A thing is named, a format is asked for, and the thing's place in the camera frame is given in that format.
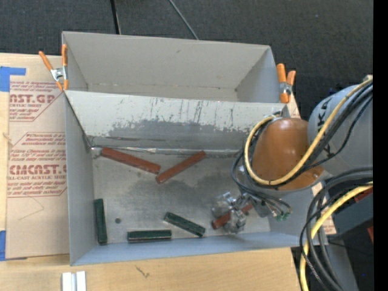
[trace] yellow cable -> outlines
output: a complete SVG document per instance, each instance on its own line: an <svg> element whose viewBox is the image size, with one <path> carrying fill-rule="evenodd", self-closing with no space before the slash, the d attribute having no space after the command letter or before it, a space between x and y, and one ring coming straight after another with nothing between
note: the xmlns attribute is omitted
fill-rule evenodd
<svg viewBox="0 0 388 291"><path fill-rule="evenodd" d="M328 207L327 211L318 219L318 221L314 224L313 228L311 229L311 238L314 238L315 234L319 230L319 228L322 226L323 222L333 214L333 212L341 207L345 202L347 202L350 198L353 198L354 196L369 190L372 188L371 186L362 186L362 187L357 187L348 193L346 193L344 196L339 198L331 207ZM309 253L309 243L305 242L303 245L303 250L304 253L307 255ZM300 281L301 281L301 286L303 291L309 291L309 287L307 285L307 280L306 280L306 260L304 259L303 255L301 257L301 262L299 265L299 273L300 273Z"/></svg>
<svg viewBox="0 0 388 291"><path fill-rule="evenodd" d="M294 174L297 173L297 171L304 165L304 163L308 160L308 158L310 157L310 155L313 153L315 147L319 144L321 138L323 137L323 135L325 134L326 130L329 128L329 125L330 123L334 120L334 117L335 115L339 112L340 108L343 106L343 104L352 96L354 95L357 91L361 90L363 87L365 87L366 85L368 85L369 83L371 83L373 81L373 77L370 77L369 79L367 79L366 81L362 82L361 84L359 84L358 86L356 86L354 89L352 89L340 102L339 104L334 108L333 112L329 115L327 121L323 124L321 130L319 131L319 133L317 134L317 136L315 137L315 139L313 140L313 142L311 143L310 147L307 149L306 153L304 154L304 156L301 158L301 160L299 161L299 163L289 172L287 173L286 175L284 175L283 177L279 178L279 179L276 179L276 180L273 180L273 181L269 181L269 180L264 180L264 179L261 179L258 175L256 175L256 173L252 170L252 167L250 166L250 162L249 162L249 147L250 147L250 143L252 141L252 138L254 136L254 134L257 132L257 130L264 124L266 123L267 121L269 121L269 119L272 119L271 117L270 118L266 118L264 120L262 120L261 122L257 123L257 125L252 129L252 131L250 132L248 138L247 138L247 141L246 141L246 144L245 144L245 148L244 148L244 160L245 160L245 164L246 164L246 167L247 167L247 171L249 173L249 175L259 184L262 184L262 185L265 185L265 186L275 186L277 184L281 184L283 182L286 182L288 179L290 179Z"/></svg>

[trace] cardboard box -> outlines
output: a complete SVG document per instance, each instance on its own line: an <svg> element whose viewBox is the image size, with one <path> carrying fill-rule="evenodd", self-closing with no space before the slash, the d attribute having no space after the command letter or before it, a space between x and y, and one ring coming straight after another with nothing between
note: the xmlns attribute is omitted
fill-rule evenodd
<svg viewBox="0 0 388 291"><path fill-rule="evenodd" d="M310 190L287 201L283 222L254 210L243 232L213 230L216 196L239 191L230 177L253 126L279 110L266 45L64 32L69 56L65 134L72 265L297 246ZM99 155L111 147L161 166L205 159L158 184L155 174ZM96 240L93 200L104 200L108 243ZM163 220L173 212L206 228L202 238ZM163 242L130 244L131 230L171 229Z"/></svg>

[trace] black cable on floor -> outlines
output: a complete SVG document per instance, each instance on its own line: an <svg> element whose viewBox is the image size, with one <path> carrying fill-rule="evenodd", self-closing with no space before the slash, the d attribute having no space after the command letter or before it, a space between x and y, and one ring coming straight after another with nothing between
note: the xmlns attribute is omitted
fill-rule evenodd
<svg viewBox="0 0 388 291"><path fill-rule="evenodd" d="M169 0L172 7L175 9L175 11L178 13L178 15L181 17L181 19L183 20L183 22L185 23L186 27L190 30L191 34L193 35L193 37L197 40L199 40L198 36L196 35L196 33L194 32L194 30L191 28L189 22L186 21L186 18L183 16L183 14L181 13L181 11L179 11L179 9L177 8L177 6L175 5L175 3L172 1L172 0Z"/></svg>
<svg viewBox="0 0 388 291"><path fill-rule="evenodd" d="M117 35L121 35L115 0L110 0L110 7L112 8L113 22L115 23L115 32Z"/></svg>

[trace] wooden table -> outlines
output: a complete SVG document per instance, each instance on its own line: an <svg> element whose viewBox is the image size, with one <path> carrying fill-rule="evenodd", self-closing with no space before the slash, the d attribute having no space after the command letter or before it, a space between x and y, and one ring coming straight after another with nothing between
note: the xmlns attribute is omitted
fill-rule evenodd
<svg viewBox="0 0 388 291"><path fill-rule="evenodd" d="M61 289L61 274L86 271L87 290L300 291L291 250L69 266L68 255L0 262L0 290Z"/></svg>

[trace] blue tape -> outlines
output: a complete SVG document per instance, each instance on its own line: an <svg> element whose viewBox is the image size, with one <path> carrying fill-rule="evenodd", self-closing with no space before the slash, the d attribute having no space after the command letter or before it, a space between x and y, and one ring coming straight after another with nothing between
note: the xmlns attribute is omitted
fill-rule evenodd
<svg viewBox="0 0 388 291"><path fill-rule="evenodd" d="M25 75L25 68L0 67L0 92L10 91L11 75Z"/></svg>
<svg viewBox="0 0 388 291"><path fill-rule="evenodd" d="M5 261L5 230L0 231L0 261Z"/></svg>

